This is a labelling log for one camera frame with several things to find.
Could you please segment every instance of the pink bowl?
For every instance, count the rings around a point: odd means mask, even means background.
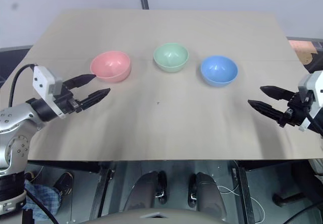
[[[90,69],[100,79],[120,82],[130,74],[130,58],[122,51],[107,51],[93,59]]]

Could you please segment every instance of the bowl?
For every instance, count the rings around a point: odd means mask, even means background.
[[[130,74],[130,58],[122,51],[107,51],[93,59],[90,69],[93,74],[104,81],[120,82]]]
[[[178,43],[166,43],[153,53],[158,67],[168,73],[180,71],[188,60],[188,51]]]
[[[230,84],[238,75],[237,65],[224,56],[206,58],[201,63],[200,70],[205,82],[216,87]]]

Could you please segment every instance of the table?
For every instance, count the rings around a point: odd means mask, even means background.
[[[154,49],[178,42],[190,53],[185,68],[159,70]],[[32,140],[33,160],[299,159],[322,158],[311,131],[280,128],[253,110],[248,99],[285,111],[259,87],[297,91],[307,74],[275,18],[257,12],[68,10],[49,26],[20,66],[46,66],[64,79],[89,73],[91,60],[107,50],[126,52],[132,72],[123,82],[92,80],[74,90],[83,99],[110,87],[99,104],[64,120],[55,119]],[[239,67],[224,88],[206,85],[198,71],[203,58],[221,54]],[[8,103],[10,76],[1,89]],[[31,72],[21,75],[14,104],[38,97]]]

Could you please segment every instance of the blue bowl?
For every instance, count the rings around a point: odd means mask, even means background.
[[[237,65],[224,56],[206,58],[201,63],[200,70],[206,83],[216,87],[230,84],[238,75]]]

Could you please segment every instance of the green bowl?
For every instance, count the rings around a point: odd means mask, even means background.
[[[188,60],[188,50],[178,43],[166,43],[153,53],[158,67],[168,73],[180,71]]]

